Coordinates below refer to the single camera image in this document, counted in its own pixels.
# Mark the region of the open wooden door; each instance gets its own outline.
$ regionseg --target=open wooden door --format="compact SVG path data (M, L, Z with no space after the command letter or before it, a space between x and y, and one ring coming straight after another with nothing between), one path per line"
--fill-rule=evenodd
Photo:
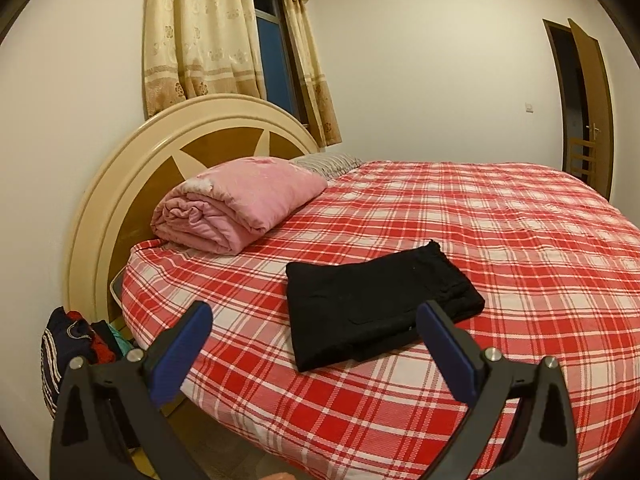
M573 20L569 20L584 76L589 109L589 140L581 142L590 149L588 184L607 200L611 194L613 176L613 111L609 81L600 45Z

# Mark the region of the floral patterned curtain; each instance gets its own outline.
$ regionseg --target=floral patterned curtain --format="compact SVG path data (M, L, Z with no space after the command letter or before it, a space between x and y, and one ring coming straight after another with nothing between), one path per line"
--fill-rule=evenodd
M254 0L146 0L148 116L208 93L265 99Z
M309 115L311 134L322 146L342 142L334 103L329 94L326 78L320 69L318 50L306 13L308 0L284 0L287 25L292 35L294 49L302 69L300 78L305 94L305 105Z

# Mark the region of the headboard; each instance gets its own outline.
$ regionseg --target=headboard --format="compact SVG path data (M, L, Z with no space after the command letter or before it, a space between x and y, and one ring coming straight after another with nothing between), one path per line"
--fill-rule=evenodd
M89 322L120 316L109 284L130 249L154 238L153 210L183 180L242 156L318 151L293 116L249 96L201 96L151 118L108 158L82 198L68 242L66 308Z

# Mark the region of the floor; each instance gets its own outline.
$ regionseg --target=floor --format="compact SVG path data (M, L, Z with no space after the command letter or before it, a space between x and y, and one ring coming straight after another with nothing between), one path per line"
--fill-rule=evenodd
M276 473L291 473L296 480L313 480L307 473L258 449L217 423L189 400L170 416L176 435L212 480L259 480ZM158 478L143 453L134 455L143 473Z

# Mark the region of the mattress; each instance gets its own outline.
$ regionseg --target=mattress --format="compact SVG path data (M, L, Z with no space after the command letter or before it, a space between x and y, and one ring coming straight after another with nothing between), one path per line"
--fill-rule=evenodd
M238 256L133 248L125 319L144 347L194 300L214 327L182 387L205 412L319 479L417 478L462 419L420 343L358 364L294 368L287 262L362 262L436 240L486 299L459 326L511 359L558 357L580 471L640 400L640 231L576 178L531 164L370 162ZM472 478L494 462L510 401Z

